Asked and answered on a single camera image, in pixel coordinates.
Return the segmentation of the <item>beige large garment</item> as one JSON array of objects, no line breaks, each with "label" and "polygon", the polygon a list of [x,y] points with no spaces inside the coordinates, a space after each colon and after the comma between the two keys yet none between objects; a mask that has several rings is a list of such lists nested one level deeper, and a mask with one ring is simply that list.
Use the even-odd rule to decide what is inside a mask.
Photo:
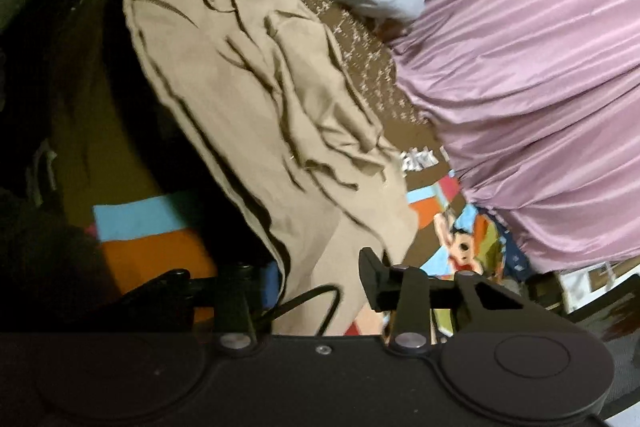
[{"label": "beige large garment", "polygon": [[326,333],[364,306],[358,254],[401,262],[418,218],[399,154],[302,0],[122,0],[146,80],[293,298],[333,284]]}]

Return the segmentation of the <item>brown colourful cartoon bedspread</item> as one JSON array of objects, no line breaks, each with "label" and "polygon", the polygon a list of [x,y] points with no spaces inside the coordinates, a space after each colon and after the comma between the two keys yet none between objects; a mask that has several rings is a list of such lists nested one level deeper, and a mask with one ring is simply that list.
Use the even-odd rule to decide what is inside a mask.
[{"label": "brown colourful cartoon bedspread", "polygon": [[390,50],[335,0],[85,0],[72,31],[78,86],[56,122],[62,205],[97,229],[100,208],[162,200],[171,232],[102,239],[120,291],[184,268],[271,267],[276,299],[323,285],[279,317],[280,335],[345,334],[367,304],[362,248],[420,267],[445,158],[410,202],[402,155],[438,152],[427,124],[385,117],[405,104]]}]

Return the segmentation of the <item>pink pleated curtain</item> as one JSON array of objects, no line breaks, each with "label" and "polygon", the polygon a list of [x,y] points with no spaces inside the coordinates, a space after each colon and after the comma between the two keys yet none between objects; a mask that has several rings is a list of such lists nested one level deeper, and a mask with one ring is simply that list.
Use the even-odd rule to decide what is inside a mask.
[{"label": "pink pleated curtain", "polygon": [[427,0],[398,87],[540,272],[639,252],[639,0]]}]

